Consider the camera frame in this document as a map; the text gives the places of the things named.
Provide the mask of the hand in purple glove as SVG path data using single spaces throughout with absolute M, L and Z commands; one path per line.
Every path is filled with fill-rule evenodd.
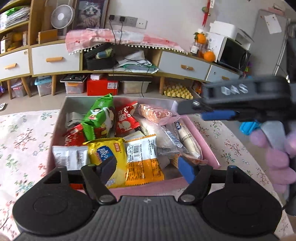
M 278 193 L 286 192 L 295 183 L 295 170 L 290 159 L 295 158 L 295 129 L 288 134 L 280 121 L 267 121 L 250 134 L 252 144 L 264 148 L 270 180 Z

